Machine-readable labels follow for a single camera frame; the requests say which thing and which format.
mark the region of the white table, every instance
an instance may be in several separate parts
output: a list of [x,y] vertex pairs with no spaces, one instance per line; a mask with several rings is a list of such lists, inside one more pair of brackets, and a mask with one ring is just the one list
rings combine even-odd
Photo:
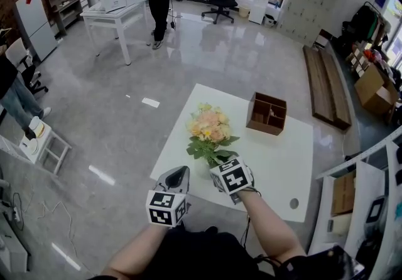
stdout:
[[145,18],[146,29],[148,30],[146,1],[117,9],[109,13],[106,13],[105,9],[102,7],[102,3],[98,2],[88,11],[81,13],[81,17],[84,18],[85,27],[87,28],[89,38],[94,46],[96,56],[99,56],[100,51],[96,45],[91,28],[94,26],[112,28],[115,31],[115,38],[119,38],[126,65],[128,66],[131,64],[124,30],[142,18]]
[[[249,100],[197,84],[166,141],[151,178],[181,165],[190,168],[190,194],[226,207],[245,211],[243,204],[234,205],[219,193],[212,180],[194,174],[194,159],[186,152],[190,140],[185,124],[200,102],[219,106],[229,116],[233,135],[240,139],[227,149],[236,151],[251,168],[256,188],[270,207],[284,220],[304,222],[307,211],[313,163],[313,127],[286,117],[285,129],[279,136],[246,128]],[[299,206],[290,207],[296,198]]]
[[[38,164],[41,166],[40,161],[43,158],[43,155],[45,153],[48,153],[50,156],[54,157],[57,161],[56,167],[53,170],[53,172],[49,172],[49,173],[53,173],[55,175],[57,175],[58,170],[60,169],[60,166],[62,165],[62,162],[64,160],[64,157],[67,154],[67,151],[69,149],[71,149],[72,147],[67,144],[66,141],[64,141],[59,135],[57,135],[52,128],[44,123],[43,121],[40,121],[43,125],[45,125],[45,132],[43,133],[42,136],[36,138],[36,140],[38,141],[38,151],[35,154],[32,154],[32,152],[28,149],[28,147],[26,145],[28,145],[28,143],[30,142],[30,140],[28,138],[26,138],[26,136],[24,135],[24,137],[22,138],[20,144],[19,144],[19,148],[20,150],[22,150],[22,152],[25,154],[25,156],[33,163],[33,164]],[[52,139],[57,139],[59,140],[63,145],[63,151],[61,155],[56,155],[52,150],[50,150],[49,148],[49,144],[52,141]]]

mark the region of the polished floor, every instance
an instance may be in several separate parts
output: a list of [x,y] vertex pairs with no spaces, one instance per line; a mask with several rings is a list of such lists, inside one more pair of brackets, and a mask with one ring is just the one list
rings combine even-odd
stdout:
[[[146,46],[149,30],[143,23],[126,30],[130,66],[124,64],[111,30],[96,29],[102,53],[95,57],[83,22],[75,23],[41,64],[41,81],[50,91],[40,103],[53,109],[46,122],[73,149],[57,181],[0,154],[4,178],[11,183],[7,193],[21,195],[25,212],[24,229],[16,233],[31,254],[31,272],[2,271],[7,279],[88,278],[147,225],[144,202],[154,184],[149,174],[196,83],[244,99],[255,91],[285,99],[289,116],[313,126],[308,212],[305,223],[290,223],[308,248],[320,201],[314,176],[342,161],[344,135],[312,117],[302,45],[236,13],[234,24],[222,18],[214,25],[212,18],[201,19],[208,9],[204,4],[175,3],[174,8],[181,16],[177,30],[166,33],[159,50]],[[159,108],[143,104],[144,97],[160,102]],[[8,115],[0,133],[17,144],[23,134]],[[90,165],[107,174],[109,182],[90,171]],[[58,202],[72,218],[72,241],[70,217],[62,204],[52,213]],[[190,230],[214,224],[240,239],[245,213],[197,198],[191,203],[185,218]],[[80,270],[66,263],[52,244]],[[262,253],[253,231],[247,249],[253,256]]]

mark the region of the refrigerator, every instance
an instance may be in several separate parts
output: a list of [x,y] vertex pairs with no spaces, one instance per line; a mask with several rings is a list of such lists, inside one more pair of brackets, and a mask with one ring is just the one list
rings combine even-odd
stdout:
[[42,0],[18,0],[14,6],[19,30],[33,55],[43,61],[56,47]]

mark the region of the wooden plank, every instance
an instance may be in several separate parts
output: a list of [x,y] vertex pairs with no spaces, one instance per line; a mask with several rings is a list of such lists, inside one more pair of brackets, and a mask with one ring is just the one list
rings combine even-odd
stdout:
[[313,116],[322,121],[334,124],[330,87],[326,71],[322,65],[322,59],[318,51],[307,46],[303,47],[306,59],[310,94],[312,98]]
[[328,83],[330,88],[330,97],[332,99],[332,115],[334,116],[334,126],[345,130],[351,126],[349,106],[346,101],[346,95],[342,81],[340,80],[337,66],[332,56],[320,50],[323,67],[328,76]]

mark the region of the white shelf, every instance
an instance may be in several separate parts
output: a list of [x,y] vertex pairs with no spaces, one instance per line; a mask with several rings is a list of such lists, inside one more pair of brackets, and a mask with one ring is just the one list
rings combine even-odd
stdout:
[[356,166],[356,192],[352,221],[345,243],[345,251],[356,258],[357,251],[363,243],[366,235],[364,224],[371,203],[385,192],[385,173],[362,161]]
[[394,219],[396,205],[398,204],[395,174],[402,168],[402,166],[396,159],[396,150],[398,149],[398,146],[394,142],[387,142],[386,149],[389,171],[388,212],[383,242],[381,243],[377,261],[374,265],[369,280],[382,279],[389,271],[391,267],[389,265],[389,261],[394,248]]
[[332,194],[334,192],[334,181],[335,178],[331,176],[326,176],[323,179],[320,212],[318,213],[312,244],[310,246],[310,250],[308,251],[308,255],[310,256],[328,249],[326,244],[337,243],[343,247],[346,241],[346,235],[339,236],[327,232],[328,221],[332,218],[331,208]]

